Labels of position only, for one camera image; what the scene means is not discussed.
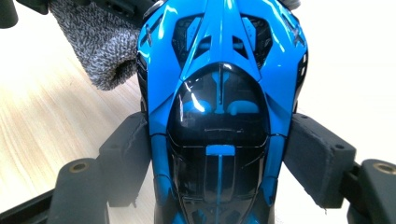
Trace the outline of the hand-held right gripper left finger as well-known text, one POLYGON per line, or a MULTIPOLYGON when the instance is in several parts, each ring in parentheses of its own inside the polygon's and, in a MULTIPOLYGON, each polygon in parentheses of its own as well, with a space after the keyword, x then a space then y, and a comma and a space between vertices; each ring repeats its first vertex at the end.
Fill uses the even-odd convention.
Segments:
POLYGON ((151 161, 146 114, 136 112, 99 148, 107 200, 111 207, 135 205, 151 161))

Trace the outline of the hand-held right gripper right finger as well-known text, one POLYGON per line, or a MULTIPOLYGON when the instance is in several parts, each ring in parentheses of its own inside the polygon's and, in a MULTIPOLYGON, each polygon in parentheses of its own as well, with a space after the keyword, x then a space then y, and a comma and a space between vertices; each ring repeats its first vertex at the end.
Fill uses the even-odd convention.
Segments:
POLYGON ((283 162, 316 205, 340 208, 343 174, 354 165, 356 148, 314 119, 296 113, 283 162))

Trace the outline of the fuzzy grey sock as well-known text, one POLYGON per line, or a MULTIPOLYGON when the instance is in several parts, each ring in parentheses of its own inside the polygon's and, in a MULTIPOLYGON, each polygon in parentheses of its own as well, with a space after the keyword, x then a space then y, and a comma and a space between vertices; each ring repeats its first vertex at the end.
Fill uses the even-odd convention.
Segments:
POLYGON ((139 28, 95 3, 52 0, 49 11, 97 89, 111 91, 136 73, 139 28))

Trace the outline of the blue toy car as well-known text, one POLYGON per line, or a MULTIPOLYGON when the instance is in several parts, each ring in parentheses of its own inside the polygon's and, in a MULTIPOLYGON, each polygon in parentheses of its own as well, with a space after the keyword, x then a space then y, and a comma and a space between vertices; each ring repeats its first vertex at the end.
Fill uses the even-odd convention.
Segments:
POLYGON ((308 48, 282 0, 162 0, 137 42, 155 224, 274 224, 308 48))

